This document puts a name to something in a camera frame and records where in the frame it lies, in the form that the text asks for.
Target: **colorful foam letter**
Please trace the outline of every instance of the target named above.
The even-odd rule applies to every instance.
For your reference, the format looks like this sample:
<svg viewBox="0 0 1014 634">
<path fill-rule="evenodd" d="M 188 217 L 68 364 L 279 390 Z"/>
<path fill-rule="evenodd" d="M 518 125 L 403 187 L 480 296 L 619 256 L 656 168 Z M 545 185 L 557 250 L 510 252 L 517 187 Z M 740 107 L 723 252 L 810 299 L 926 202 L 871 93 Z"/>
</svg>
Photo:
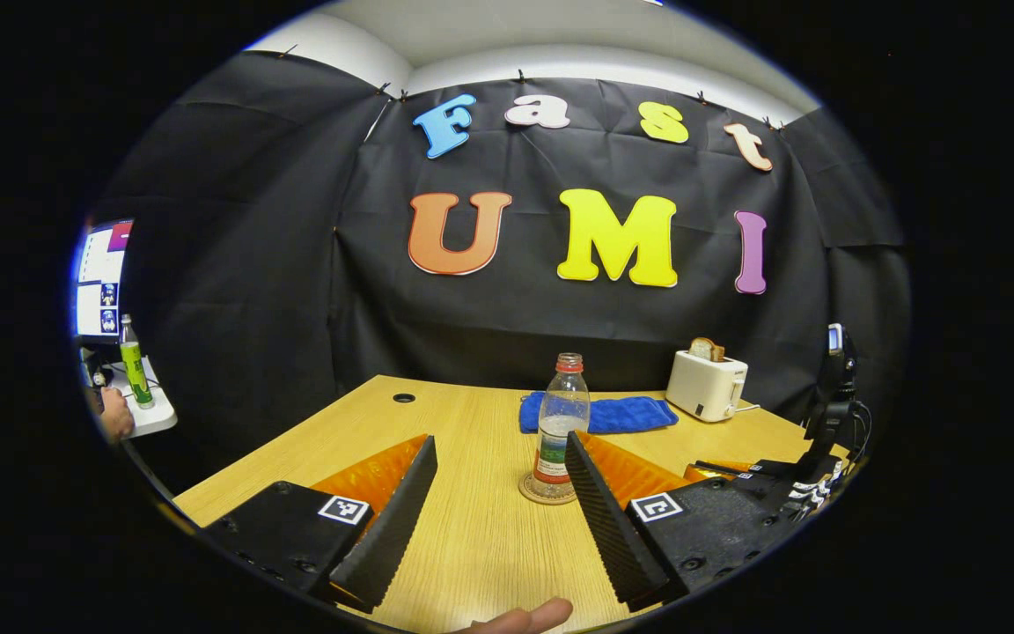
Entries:
<svg viewBox="0 0 1014 634">
<path fill-rule="evenodd" d="M 566 262 L 558 266 L 564 280 L 595 280 L 592 245 L 597 246 L 608 279 L 619 280 L 625 266 L 637 253 L 637 264 L 629 270 L 634 284 L 670 288 L 678 282 L 671 269 L 671 216 L 675 204 L 667 198 L 640 197 L 624 225 L 594 190 L 566 190 L 559 197 L 570 208 L 570 239 Z"/>
<path fill-rule="evenodd" d="M 762 140 L 756 134 L 750 134 L 749 130 L 742 124 L 729 124 L 725 126 L 724 130 L 737 142 L 737 148 L 740 149 L 741 156 L 744 157 L 745 161 L 764 171 L 773 169 L 773 161 L 762 156 L 762 152 L 757 151 L 757 145 L 762 144 Z"/>
<path fill-rule="evenodd" d="M 741 273 L 733 281 L 733 288 L 739 293 L 765 293 L 765 277 L 762 277 L 762 233 L 765 219 L 748 211 L 733 212 L 733 219 L 741 227 Z"/>
<path fill-rule="evenodd" d="M 515 99 L 515 108 L 504 113 L 504 117 L 514 125 L 538 124 L 544 128 L 566 128 L 571 124 L 566 117 L 566 111 L 570 107 L 566 99 L 559 96 L 526 95 Z"/>
<path fill-rule="evenodd" d="M 444 223 L 448 210 L 459 198 L 454 194 L 422 194 L 410 201 L 414 208 L 414 228 L 410 231 L 410 260 L 418 269 L 439 276 L 467 276 L 483 269 L 496 256 L 499 220 L 510 196 L 500 192 L 480 192 L 470 201 L 477 210 L 476 236 L 470 248 L 461 252 L 444 249 Z"/>
<path fill-rule="evenodd" d="M 637 111 L 640 112 L 640 117 L 644 117 L 640 128 L 644 128 L 644 132 L 652 139 L 683 143 L 690 137 L 687 129 L 679 123 L 683 121 L 683 116 L 672 105 L 644 101 Z"/>
<path fill-rule="evenodd" d="M 456 96 L 455 99 L 440 103 L 437 108 L 427 111 L 414 120 L 414 125 L 422 126 L 425 135 L 430 138 L 430 151 L 426 156 L 430 159 L 438 157 L 448 150 L 455 149 L 467 141 L 467 132 L 456 131 L 472 125 L 472 115 L 464 105 L 472 105 L 476 97 L 472 95 Z"/>
</svg>

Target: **plastic bottle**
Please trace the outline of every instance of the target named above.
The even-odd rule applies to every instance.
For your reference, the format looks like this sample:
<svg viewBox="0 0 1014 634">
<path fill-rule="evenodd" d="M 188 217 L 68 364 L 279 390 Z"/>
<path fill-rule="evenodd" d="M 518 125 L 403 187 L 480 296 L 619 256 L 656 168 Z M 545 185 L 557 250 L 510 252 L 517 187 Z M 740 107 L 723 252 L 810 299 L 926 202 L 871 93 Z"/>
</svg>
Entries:
<svg viewBox="0 0 1014 634">
<path fill-rule="evenodd" d="M 136 331 L 132 330 L 132 316 L 124 313 L 120 320 L 120 357 L 124 359 L 124 368 L 128 370 L 128 381 L 132 383 L 132 392 L 136 394 L 136 405 L 140 410 L 154 407 L 151 386 L 148 377 L 143 372 L 143 354 L 140 352 L 140 340 Z"/>
<path fill-rule="evenodd" d="M 589 429 L 589 390 L 581 377 L 580 354 L 559 354 L 556 369 L 538 410 L 538 448 L 528 487 L 539 497 L 571 500 L 574 485 L 566 470 L 566 442 L 572 430 Z"/>
</svg>

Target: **blue towel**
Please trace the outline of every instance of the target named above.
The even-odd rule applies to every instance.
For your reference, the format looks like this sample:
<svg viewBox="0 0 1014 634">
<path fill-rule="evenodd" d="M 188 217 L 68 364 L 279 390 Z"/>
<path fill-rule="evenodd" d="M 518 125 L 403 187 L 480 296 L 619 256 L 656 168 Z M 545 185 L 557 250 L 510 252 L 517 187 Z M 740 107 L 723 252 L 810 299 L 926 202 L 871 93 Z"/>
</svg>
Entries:
<svg viewBox="0 0 1014 634">
<path fill-rule="evenodd" d="M 518 424 L 523 433 L 538 431 L 538 409 L 542 392 L 531 393 L 518 409 Z M 665 428 L 679 422 L 679 417 L 663 400 L 650 397 L 609 398 L 589 405 L 589 433 L 629 433 L 635 430 Z"/>
</svg>

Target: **computer screen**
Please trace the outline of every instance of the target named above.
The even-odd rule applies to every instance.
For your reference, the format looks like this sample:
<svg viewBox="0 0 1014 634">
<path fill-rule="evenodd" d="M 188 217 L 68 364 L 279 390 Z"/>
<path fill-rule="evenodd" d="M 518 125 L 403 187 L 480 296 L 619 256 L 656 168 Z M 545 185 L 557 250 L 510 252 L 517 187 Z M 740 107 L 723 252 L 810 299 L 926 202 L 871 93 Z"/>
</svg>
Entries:
<svg viewBox="0 0 1014 634">
<path fill-rule="evenodd" d="M 88 229 L 74 266 L 73 324 L 84 342 L 120 341 L 121 273 L 133 220 L 104 222 Z"/>
</svg>

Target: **green bottle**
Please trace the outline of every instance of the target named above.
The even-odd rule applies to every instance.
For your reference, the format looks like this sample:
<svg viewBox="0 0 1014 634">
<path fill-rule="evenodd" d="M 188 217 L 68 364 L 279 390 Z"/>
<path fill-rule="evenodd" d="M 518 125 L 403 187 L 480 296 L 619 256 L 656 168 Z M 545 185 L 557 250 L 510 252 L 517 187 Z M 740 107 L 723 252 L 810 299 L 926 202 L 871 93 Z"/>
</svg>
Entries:
<svg viewBox="0 0 1014 634">
<path fill-rule="evenodd" d="M 140 352 L 140 340 L 136 331 L 132 330 L 132 316 L 124 313 L 120 320 L 124 327 L 120 330 L 120 357 L 124 359 L 124 368 L 128 370 L 128 381 L 132 383 L 132 392 L 136 394 L 136 405 L 140 410 L 154 407 L 154 398 L 148 385 L 148 376 L 143 372 L 143 354 Z"/>
</svg>

